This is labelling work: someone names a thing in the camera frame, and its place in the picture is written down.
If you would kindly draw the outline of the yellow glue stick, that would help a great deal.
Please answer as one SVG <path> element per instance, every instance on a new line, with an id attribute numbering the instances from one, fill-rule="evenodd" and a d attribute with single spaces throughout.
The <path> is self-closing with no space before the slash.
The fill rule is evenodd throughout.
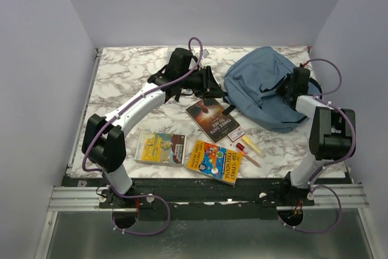
<path id="1" fill-rule="evenodd" d="M 261 150 L 247 135 L 243 135 L 241 139 L 260 158 L 265 158 L 266 157 L 266 154 L 263 152 L 263 150 Z"/>

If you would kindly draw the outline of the dark Three Days book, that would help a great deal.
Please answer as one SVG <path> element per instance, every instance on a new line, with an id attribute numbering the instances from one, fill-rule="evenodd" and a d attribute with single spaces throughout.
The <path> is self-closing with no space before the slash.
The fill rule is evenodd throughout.
<path id="1" fill-rule="evenodd" d="M 225 108 L 215 98 L 204 98 L 186 108 L 186 112 L 214 142 L 225 138 L 239 127 L 239 123 L 230 114 L 224 114 Z"/>

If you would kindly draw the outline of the yellow Treehouse book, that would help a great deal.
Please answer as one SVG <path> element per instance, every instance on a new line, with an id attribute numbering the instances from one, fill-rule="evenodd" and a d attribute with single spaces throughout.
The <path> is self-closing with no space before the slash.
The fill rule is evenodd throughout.
<path id="1" fill-rule="evenodd" d="M 235 185 L 243 155 L 215 144 L 197 140 L 186 165 L 214 180 Z"/>

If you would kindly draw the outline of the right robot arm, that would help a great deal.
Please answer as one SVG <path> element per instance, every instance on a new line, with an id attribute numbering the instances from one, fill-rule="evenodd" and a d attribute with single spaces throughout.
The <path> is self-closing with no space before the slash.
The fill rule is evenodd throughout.
<path id="1" fill-rule="evenodd" d="M 350 158 L 356 147 L 355 112 L 309 95 L 309 81 L 310 70 L 296 67 L 276 90 L 291 109 L 312 120 L 310 154 L 281 182 L 279 199 L 288 206 L 306 197 L 316 179 L 329 166 Z"/>

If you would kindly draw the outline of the orange pink pen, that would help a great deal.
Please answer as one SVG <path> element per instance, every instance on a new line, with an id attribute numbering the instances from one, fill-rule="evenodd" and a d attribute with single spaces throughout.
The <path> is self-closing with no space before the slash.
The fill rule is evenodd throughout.
<path id="1" fill-rule="evenodd" d="M 255 161 L 252 157 L 250 157 L 245 151 L 243 150 L 239 150 L 241 152 L 241 154 L 246 158 L 248 159 L 251 163 L 253 163 L 256 167 L 260 167 L 261 168 L 261 165 L 259 162 Z"/>

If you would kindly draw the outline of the aluminium frame rail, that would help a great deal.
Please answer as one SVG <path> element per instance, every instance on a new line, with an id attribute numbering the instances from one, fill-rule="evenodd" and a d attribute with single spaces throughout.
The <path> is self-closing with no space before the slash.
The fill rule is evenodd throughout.
<path id="1" fill-rule="evenodd" d="M 331 184 L 330 189 L 319 188 L 314 192 L 312 205 L 303 203 L 303 209 L 336 209 L 335 195 L 339 197 L 343 209 L 363 209 L 369 201 L 362 184 Z M 52 190 L 48 210 L 51 212 L 114 211 L 134 212 L 135 207 L 120 207 L 109 203 L 102 205 L 102 198 L 94 187 L 56 187 Z"/>

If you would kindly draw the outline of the yellow blue paperback book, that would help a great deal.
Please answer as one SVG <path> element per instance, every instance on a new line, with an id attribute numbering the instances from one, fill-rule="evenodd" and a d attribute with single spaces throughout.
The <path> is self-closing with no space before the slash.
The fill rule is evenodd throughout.
<path id="1" fill-rule="evenodd" d="M 136 148 L 135 161 L 146 164 L 182 166 L 185 149 L 185 135 L 142 131 Z"/>

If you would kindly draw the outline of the clear plastic storage box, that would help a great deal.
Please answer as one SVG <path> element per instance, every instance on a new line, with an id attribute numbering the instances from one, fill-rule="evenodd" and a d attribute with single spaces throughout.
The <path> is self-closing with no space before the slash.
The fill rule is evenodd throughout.
<path id="1" fill-rule="evenodd" d="M 178 49 L 178 47 L 177 46 L 168 46 L 168 49 L 167 49 L 167 61 L 170 60 L 170 57 L 171 57 L 171 55 L 172 55 L 172 53 L 173 53 L 173 51 L 175 49 Z M 210 55 L 209 51 L 207 49 L 204 49 L 203 53 L 202 53 L 202 58 L 205 59 L 209 55 Z"/>

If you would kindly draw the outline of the red white staples box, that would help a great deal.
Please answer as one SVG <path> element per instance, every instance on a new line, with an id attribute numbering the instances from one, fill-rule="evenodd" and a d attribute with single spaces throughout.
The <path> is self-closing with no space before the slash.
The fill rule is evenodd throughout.
<path id="1" fill-rule="evenodd" d="M 232 142 L 234 142 L 244 135 L 245 135 L 245 131 L 243 131 L 241 127 L 238 127 L 234 131 L 230 132 L 227 136 Z"/>

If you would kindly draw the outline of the blue student backpack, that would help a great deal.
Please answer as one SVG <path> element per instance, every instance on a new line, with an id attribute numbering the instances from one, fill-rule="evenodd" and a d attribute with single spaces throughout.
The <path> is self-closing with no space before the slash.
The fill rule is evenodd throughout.
<path id="1" fill-rule="evenodd" d="M 307 121 L 276 93 L 294 68 L 289 59 L 271 47 L 255 49 L 224 75 L 224 100 L 266 130 L 289 133 Z"/>

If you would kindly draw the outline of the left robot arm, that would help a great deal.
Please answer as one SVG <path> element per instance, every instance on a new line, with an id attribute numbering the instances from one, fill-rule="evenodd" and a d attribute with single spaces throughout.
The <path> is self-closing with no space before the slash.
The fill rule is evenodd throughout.
<path id="1" fill-rule="evenodd" d="M 114 188 L 113 199 L 119 206 L 129 207 L 135 198 L 130 189 L 133 181 L 124 167 L 129 132 L 170 98 L 182 96 L 182 90 L 202 99 L 226 96 L 211 68 L 200 68 L 199 62 L 190 50 L 174 49 L 168 63 L 152 74 L 135 96 L 105 116 L 94 114 L 87 120 L 81 148 L 84 160 L 94 163 Z"/>

